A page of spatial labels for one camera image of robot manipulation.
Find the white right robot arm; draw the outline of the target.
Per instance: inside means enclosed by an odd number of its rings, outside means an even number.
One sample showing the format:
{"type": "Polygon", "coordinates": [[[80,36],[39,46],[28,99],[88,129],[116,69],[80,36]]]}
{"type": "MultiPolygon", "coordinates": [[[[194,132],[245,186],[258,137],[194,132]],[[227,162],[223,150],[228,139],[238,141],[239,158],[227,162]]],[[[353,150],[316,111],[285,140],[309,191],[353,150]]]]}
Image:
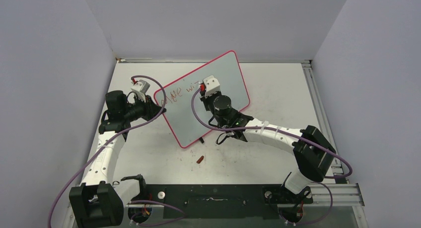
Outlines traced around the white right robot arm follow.
{"type": "Polygon", "coordinates": [[[333,162],[335,149],[314,126],[291,129],[260,121],[234,109],[230,97],[217,92],[211,96],[200,93],[205,110],[212,114],[209,127],[226,133],[228,138],[244,142],[262,143],[293,155],[297,168],[292,171],[281,188],[281,197],[294,202],[311,182],[322,182],[333,162]]]}

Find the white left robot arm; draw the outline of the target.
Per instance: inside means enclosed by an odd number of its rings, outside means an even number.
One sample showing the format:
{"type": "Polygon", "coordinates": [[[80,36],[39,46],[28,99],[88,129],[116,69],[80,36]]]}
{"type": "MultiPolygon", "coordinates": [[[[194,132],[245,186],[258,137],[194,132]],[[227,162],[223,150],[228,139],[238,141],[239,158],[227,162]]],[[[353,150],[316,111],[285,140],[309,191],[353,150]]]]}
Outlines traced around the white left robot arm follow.
{"type": "Polygon", "coordinates": [[[91,158],[89,169],[79,186],[69,193],[70,204],[79,228],[105,228],[119,226],[124,217],[125,205],[133,200],[143,203],[148,197],[144,177],[126,176],[113,185],[119,154],[127,141],[131,122],[144,119],[151,122],[165,108],[155,104],[149,95],[135,96],[128,102],[121,90],[106,94],[107,109],[98,128],[98,148],[91,158]]]}

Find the red marker cap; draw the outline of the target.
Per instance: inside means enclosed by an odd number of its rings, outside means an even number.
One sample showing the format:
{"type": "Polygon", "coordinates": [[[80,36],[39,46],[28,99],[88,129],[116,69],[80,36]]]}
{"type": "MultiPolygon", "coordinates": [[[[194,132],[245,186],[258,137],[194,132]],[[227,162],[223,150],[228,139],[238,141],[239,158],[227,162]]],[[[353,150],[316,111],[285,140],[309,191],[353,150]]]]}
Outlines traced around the red marker cap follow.
{"type": "Polygon", "coordinates": [[[196,161],[196,163],[197,164],[200,164],[202,161],[204,160],[204,156],[201,156],[197,161],[196,161]]]}

